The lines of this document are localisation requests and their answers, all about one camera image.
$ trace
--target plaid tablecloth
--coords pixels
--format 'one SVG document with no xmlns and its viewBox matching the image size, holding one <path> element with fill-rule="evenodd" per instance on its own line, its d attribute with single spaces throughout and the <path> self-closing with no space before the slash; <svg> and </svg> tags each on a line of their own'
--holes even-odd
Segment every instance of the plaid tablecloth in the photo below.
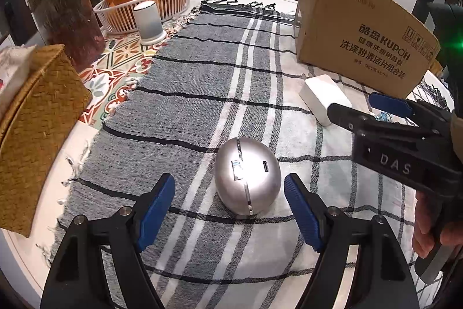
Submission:
<svg viewBox="0 0 463 309">
<path fill-rule="evenodd" d="M 247 219 L 231 214 L 216 193 L 218 148 L 235 136 L 250 136 L 272 149 L 283 177 L 297 173 L 328 206 L 365 219 L 385 215 L 411 266 L 414 191 L 353 163 L 352 134 L 316 121 L 299 91 L 306 76 L 320 74 L 330 75 L 354 108 L 372 111 L 371 89 L 297 63 L 291 16 L 202 4 L 103 125 L 73 180 L 55 250 L 74 216 L 110 216 L 170 172 L 177 184 L 172 207 L 156 242 L 142 254 L 164 305 L 294 308 L 318 254 L 303 243 L 283 188 L 268 211 Z M 436 102 L 426 84 L 411 94 L 418 97 Z M 103 257 L 115 306 L 125 307 L 110 249 L 103 249 Z M 352 248 L 346 276 L 352 276 L 355 259 Z M 438 282 L 425 288 L 414 279 L 424 306 Z M 341 287 L 345 298 L 348 289 Z"/>
</svg>

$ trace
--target blue gripper pad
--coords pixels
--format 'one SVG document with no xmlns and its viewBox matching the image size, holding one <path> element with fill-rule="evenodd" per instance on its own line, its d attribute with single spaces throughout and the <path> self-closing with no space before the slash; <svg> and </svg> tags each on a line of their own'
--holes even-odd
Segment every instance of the blue gripper pad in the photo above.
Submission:
<svg viewBox="0 0 463 309">
<path fill-rule="evenodd" d="M 296 219 L 297 226 L 304 237 L 306 244 L 320 253 L 323 248 L 323 240 L 319 233 L 319 224 L 316 216 L 311 211 L 309 204 L 297 187 L 291 175 L 287 175 L 283 184 L 285 197 Z"/>
<path fill-rule="evenodd" d="M 151 203 L 145 217 L 140 223 L 140 237 L 137 241 L 138 252 L 141 253 L 156 239 L 161 223 L 175 195 L 175 180 L 169 175 L 162 188 Z"/>
<path fill-rule="evenodd" d="M 397 117 L 409 118 L 413 115 L 413 109 L 401 98 L 374 92 L 368 97 L 368 101 L 373 108 L 394 114 Z"/>
</svg>

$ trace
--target wicker tissue box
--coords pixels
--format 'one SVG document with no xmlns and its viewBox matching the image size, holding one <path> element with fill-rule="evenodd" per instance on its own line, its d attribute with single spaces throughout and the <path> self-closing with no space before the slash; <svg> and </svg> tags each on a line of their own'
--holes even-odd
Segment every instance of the wicker tissue box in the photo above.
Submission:
<svg viewBox="0 0 463 309">
<path fill-rule="evenodd" d="M 36 49 L 0 121 L 0 227 L 29 236 L 48 171 L 92 95 L 64 45 Z"/>
</svg>

